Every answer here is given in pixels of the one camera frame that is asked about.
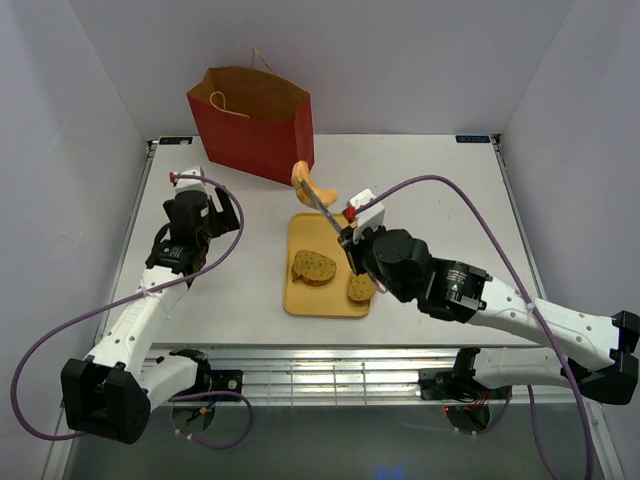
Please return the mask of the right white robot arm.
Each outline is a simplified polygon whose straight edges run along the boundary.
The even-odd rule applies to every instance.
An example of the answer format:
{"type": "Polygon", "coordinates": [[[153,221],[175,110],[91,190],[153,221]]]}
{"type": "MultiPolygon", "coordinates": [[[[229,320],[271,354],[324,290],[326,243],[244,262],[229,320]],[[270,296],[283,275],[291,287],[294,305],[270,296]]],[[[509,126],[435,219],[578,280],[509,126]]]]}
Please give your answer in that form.
{"type": "Polygon", "coordinates": [[[403,229],[341,230],[349,265],[401,303],[441,321],[507,332],[533,347],[465,347],[451,371],[432,384],[447,398],[474,397],[512,385],[576,387],[591,400],[630,403],[639,381],[639,317],[622,310],[589,315],[543,299],[528,300],[486,271],[432,256],[427,244],[403,229]]]}

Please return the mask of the pale orange croissant bread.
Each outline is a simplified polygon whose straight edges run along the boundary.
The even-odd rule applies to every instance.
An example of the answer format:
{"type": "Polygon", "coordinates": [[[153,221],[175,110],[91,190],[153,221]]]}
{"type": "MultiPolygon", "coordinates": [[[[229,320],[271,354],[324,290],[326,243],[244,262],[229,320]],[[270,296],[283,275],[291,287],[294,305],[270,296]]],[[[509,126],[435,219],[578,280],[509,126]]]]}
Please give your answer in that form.
{"type": "Polygon", "coordinates": [[[322,189],[315,184],[306,161],[298,161],[293,165],[291,184],[298,200],[316,210],[319,209],[320,205],[329,207],[338,199],[335,189],[322,189]]]}

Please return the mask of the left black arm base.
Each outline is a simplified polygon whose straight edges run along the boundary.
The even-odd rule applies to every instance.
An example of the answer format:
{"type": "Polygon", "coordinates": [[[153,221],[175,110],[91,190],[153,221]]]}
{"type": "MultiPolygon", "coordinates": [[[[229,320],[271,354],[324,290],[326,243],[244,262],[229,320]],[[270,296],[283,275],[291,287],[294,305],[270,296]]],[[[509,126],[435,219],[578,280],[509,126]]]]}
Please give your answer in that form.
{"type": "Polygon", "coordinates": [[[187,389],[179,391],[177,396],[206,391],[241,392],[243,383],[243,372],[241,370],[215,369],[211,366],[209,356],[196,349],[177,349],[171,351],[169,355],[190,359],[192,363],[197,365],[194,381],[187,389]]]}

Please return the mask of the metal tongs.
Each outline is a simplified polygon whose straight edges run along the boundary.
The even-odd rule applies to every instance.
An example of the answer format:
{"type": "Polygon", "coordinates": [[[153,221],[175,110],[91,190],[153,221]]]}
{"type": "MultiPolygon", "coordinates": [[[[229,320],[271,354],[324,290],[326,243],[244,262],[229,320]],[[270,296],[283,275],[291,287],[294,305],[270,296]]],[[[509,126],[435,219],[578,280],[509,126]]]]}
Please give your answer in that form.
{"type": "Polygon", "coordinates": [[[323,207],[322,205],[320,205],[317,211],[327,219],[330,226],[337,232],[337,241],[346,255],[347,262],[352,272],[356,275],[368,274],[374,281],[376,290],[381,293],[385,293],[386,288],[383,287],[380,281],[376,278],[374,271],[371,268],[365,266],[365,260],[367,258],[371,258],[373,255],[374,240],[380,234],[386,232],[384,221],[383,225],[375,233],[373,233],[370,229],[367,229],[364,233],[364,237],[357,243],[354,243],[353,230],[348,225],[347,220],[344,218],[346,220],[345,226],[339,224],[335,219],[335,215],[330,211],[329,207],[323,207]]]}

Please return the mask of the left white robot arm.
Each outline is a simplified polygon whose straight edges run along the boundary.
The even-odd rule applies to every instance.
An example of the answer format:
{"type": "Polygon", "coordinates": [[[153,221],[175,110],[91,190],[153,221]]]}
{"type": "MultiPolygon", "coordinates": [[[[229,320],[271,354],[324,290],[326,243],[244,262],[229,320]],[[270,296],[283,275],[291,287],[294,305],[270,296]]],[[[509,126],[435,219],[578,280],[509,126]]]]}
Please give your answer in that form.
{"type": "Polygon", "coordinates": [[[240,222],[222,188],[209,195],[200,183],[177,188],[163,208],[168,222],[154,239],[138,298],[85,358],[70,359],[62,369],[64,409],[73,430],[132,444],[159,405],[178,394],[201,399],[213,388],[207,356],[198,350],[174,350],[149,369],[143,363],[193,274],[203,271],[211,240],[238,230],[240,222]]]}

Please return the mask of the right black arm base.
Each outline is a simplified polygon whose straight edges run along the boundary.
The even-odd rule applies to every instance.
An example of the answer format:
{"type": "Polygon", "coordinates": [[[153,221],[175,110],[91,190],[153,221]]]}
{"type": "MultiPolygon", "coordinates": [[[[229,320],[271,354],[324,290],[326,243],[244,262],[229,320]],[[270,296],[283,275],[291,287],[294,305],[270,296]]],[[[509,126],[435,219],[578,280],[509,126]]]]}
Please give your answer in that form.
{"type": "Polygon", "coordinates": [[[423,400],[451,400],[478,405],[487,400],[506,400],[510,388],[486,387],[476,379],[477,347],[465,347],[458,351],[452,367],[444,370],[420,369],[417,384],[423,400]]]}

